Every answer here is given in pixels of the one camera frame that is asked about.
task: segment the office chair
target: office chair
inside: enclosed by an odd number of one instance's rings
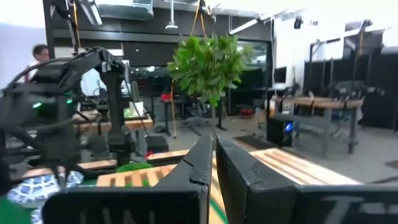
[[[191,117],[184,119],[183,123],[185,125],[189,123],[193,123],[197,126],[201,124],[208,124],[208,114],[210,112],[210,106],[206,103],[203,103],[199,97],[189,97],[187,101],[187,111],[191,114]]]

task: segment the wooden table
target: wooden table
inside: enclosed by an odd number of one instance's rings
[[[83,115],[85,115],[89,119],[95,119],[98,115],[99,112],[96,110],[93,111],[83,111],[81,112]],[[79,116],[78,114],[75,114],[73,116],[73,119],[79,120],[79,121],[84,121],[84,119]],[[154,126],[153,120],[148,116],[146,119],[141,120],[134,120],[134,121],[125,121],[126,126],[129,129],[139,129],[143,128],[144,126],[149,129]],[[96,123],[91,123],[91,124],[81,124],[80,129],[83,132],[90,132],[90,133],[96,133],[97,132],[97,124]],[[109,131],[111,129],[111,123],[101,123],[101,129],[102,131]]]
[[[331,139],[331,125],[332,125],[332,114],[333,110],[347,110],[350,112],[350,126],[349,135],[347,138],[340,138],[348,142],[348,154],[354,152],[354,147],[357,143],[356,140],[356,125],[357,125],[357,112],[363,104],[363,100],[348,100],[336,101],[333,98],[326,97],[273,97],[275,100],[275,119],[282,121],[295,121],[295,130],[297,133],[300,132],[300,125],[304,124],[307,126],[315,127],[321,129],[322,134],[322,149],[323,155],[326,157],[328,152],[328,146]],[[289,113],[282,113],[278,110],[281,103],[291,103],[294,106],[311,106],[313,108],[322,108],[325,110],[323,116],[302,116],[302,113],[294,114],[293,110]]]
[[[310,97],[301,96],[301,97],[285,97],[285,98],[277,97],[273,99],[278,103],[283,101],[300,106],[313,106],[314,108],[343,109],[345,104],[344,101],[336,101],[333,98],[329,97],[314,97],[313,99],[311,99]],[[346,108],[347,109],[358,108],[362,106],[362,104],[363,100],[348,100]]]
[[[156,162],[162,162],[164,160],[174,162],[180,161],[184,155],[188,153],[189,149],[187,150],[180,150],[180,151],[172,151],[172,152],[163,152],[152,154],[147,158],[147,162],[150,164],[156,164]],[[116,167],[116,159],[108,159],[103,161],[96,161],[96,162],[84,162],[79,164],[84,169],[88,170],[98,170],[98,169],[106,169],[111,167]],[[30,177],[37,177],[40,175],[47,175],[52,174],[52,171],[48,168],[40,168],[40,169],[32,169],[28,170],[23,176],[23,179],[30,178]]]
[[[187,151],[173,152],[177,155],[187,153]],[[293,156],[280,149],[266,149],[250,152],[255,158],[263,162],[270,168],[276,170],[280,174],[288,177],[298,184],[317,184],[317,185],[341,185],[341,184],[361,184],[353,179],[337,174],[324,167]],[[98,187],[124,187],[131,184],[134,187],[143,185],[154,186],[159,179],[165,177],[176,165],[168,165],[155,167],[151,169],[137,170],[132,172],[123,172],[119,174],[102,175],[98,178]],[[209,223],[221,224],[226,223],[225,207],[223,197],[218,183],[218,175],[216,170],[216,159],[213,159],[213,176],[211,182],[211,200],[209,211]]]

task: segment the blue light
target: blue light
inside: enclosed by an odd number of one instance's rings
[[[288,123],[285,126],[285,131],[286,132],[291,132],[293,130],[293,124],[292,123]]]

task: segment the potted plant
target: potted plant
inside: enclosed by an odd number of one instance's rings
[[[190,36],[179,44],[174,61],[167,68],[171,76],[188,95],[200,95],[202,102],[211,105],[213,133],[216,127],[215,108],[227,88],[236,88],[241,83],[242,71],[251,57],[250,46],[238,48],[236,36],[217,37]]]

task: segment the red object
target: red object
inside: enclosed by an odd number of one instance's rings
[[[148,151],[147,152],[147,154],[145,155],[145,159],[148,159],[148,157],[150,156],[150,155],[153,155],[154,154],[154,152],[153,151]]]
[[[251,109],[251,108],[241,109],[240,112],[239,112],[239,114],[240,114],[242,117],[249,117],[249,118],[251,118],[251,116],[253,115],[253,109]]]
[[[161,94],[161,96],[160,96],[160,99],[161,99],[162,101],[171,100],[171,98],[172,98],[171,93],[163,93],[163,94]]]

